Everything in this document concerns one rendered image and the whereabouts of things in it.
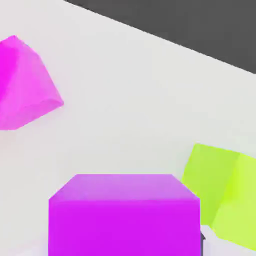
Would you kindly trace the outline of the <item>small pink cube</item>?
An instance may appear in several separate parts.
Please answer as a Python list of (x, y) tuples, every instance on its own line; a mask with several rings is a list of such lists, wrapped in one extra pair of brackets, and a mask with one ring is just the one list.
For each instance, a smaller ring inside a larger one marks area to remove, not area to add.
[(0, 131), (21, 128), (63, 104), (41, 57), (15, 35), (0, 41)]

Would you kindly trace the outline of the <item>small lime green cube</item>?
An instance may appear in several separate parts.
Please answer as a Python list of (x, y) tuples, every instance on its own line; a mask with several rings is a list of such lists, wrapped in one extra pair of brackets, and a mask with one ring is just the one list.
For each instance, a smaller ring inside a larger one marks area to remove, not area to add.
[(200, 223), (256, 251), (256, 158), (196, 143), (181, 182), (200, 199)]

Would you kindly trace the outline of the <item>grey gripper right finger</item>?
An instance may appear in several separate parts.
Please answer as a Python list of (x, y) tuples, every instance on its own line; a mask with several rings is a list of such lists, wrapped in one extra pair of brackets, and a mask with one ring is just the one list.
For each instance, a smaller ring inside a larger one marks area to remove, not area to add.
[(256, 256), (256, 251), (254, 250), (218, 238), (207, 225), (202, 225), (200, 229), (205, 236), (203, 256)]

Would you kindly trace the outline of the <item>small purple cube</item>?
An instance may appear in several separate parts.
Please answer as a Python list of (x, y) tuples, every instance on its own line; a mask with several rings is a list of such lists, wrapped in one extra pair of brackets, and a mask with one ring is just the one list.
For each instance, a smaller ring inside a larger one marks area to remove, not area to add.
[(48, 256), (201, 256), (200, 200), (171, 174), (77, 174), (48, 201)]

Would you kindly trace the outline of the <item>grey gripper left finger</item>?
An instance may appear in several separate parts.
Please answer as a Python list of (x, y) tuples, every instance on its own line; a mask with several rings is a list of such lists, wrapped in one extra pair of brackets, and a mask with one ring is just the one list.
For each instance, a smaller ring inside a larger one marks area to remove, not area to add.
[(17, 256), (48, 256), (48, 247), (46, 245), (33, 246), (18, 253)]

